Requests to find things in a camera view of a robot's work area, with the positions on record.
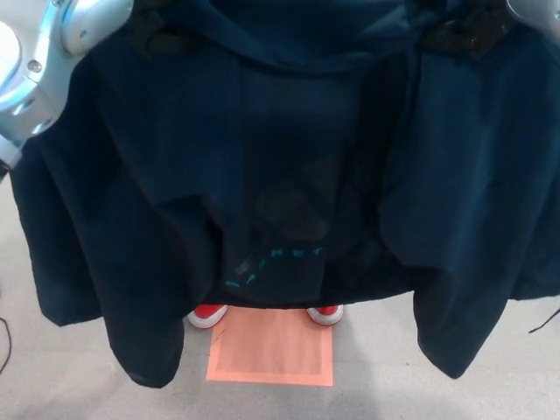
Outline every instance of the black cable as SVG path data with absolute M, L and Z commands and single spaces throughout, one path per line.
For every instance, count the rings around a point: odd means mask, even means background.
M 8 366 L 8 362 L 10 361 L 11 357 L 11 334 L 10 334 L 10 326 L 8 325 L 8 321 L 4 318 L 0 318 L 0 322 L 3 323 L 3 326 L 6 328 L 6 334 L 8 334 L 8 355 L 6 356 L 6 360 L 3 361 L 2 367 L 0 367 L 0 375 Z
M 554 312 L 550 318 L 548 318 L 546 321 L 544 321 L 544 323 L 541 326 L 538 326 L 537 328 L 533 328 L 531 331 L 529 331 L 529 334 L 532 333 L 536 333 L 539 330 L 542 330 L 552 319 L 554 319 L 556 316 L 560 315 L 560 309 L 558 309 L 556 312 Z

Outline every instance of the navy blue fabric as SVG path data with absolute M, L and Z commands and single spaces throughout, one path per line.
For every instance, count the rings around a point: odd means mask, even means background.
M 258 3 L 166 10 L 197 51 L 118 34 L 80 64 L 12 174 L 43 313 L 103 317 L 162 387 L 200 303 L 414 291 L 419 346 L 461 376 L 508 299 L 560 294 L 556 50 L 520 29 L 478 62 L 417 51 L 452 3 Z

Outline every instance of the white shoe sole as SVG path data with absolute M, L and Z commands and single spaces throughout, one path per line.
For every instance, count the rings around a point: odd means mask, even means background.
M 228 311 L 228 307 L 222 306 L 210 318 L 206 318 L 206 319 L 199 318 L 195 315 L 194 311 L 189 313 L 186 316 L 186 318 L 189 320 L 192 326 L 199 328 L 200 330 L 207 330 L 209 328 L 212 328 L 216 324 L 218 324 L 221 321 L 221 319 L 224 318 L 224 315 L 226 315 L 227 311 Z
M 317 311 L 315 308 L 307 309 L 307 313 L 317 324 L 320 326 L 333 326 L 340 322 L 342 315 L 344 314 L 344 305 L 339 305 L 339 309 L 333 315 L 325 316 L 321 312 Z

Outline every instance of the person's feet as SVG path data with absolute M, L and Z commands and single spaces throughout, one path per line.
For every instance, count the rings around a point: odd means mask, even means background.
M 186 318 L 192 326 L 207 330 L 218 324 L 227 311 L 228 307 L 224 304 L 201 304 Z
M 337 324 L 344 314 L 344 306 L 327 306 L 324 308 L 310 308 L 307 313 L 320 326 L 333 326 Z
M 228 307 L 224 304 L 201 304 L 186 318 L 192 326 L 206 330 L 218 324 L 227 311 Z M 333 326 L 342 319 L 344 306 L 340 304 L 325 308 L 310 308 L 307 313 L 320 326 Z

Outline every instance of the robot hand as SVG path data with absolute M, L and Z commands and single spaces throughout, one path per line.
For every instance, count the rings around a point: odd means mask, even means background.
M 0 176 L 51 127 L 81 59 L 129 19 L 134 0 L 0 1 Z

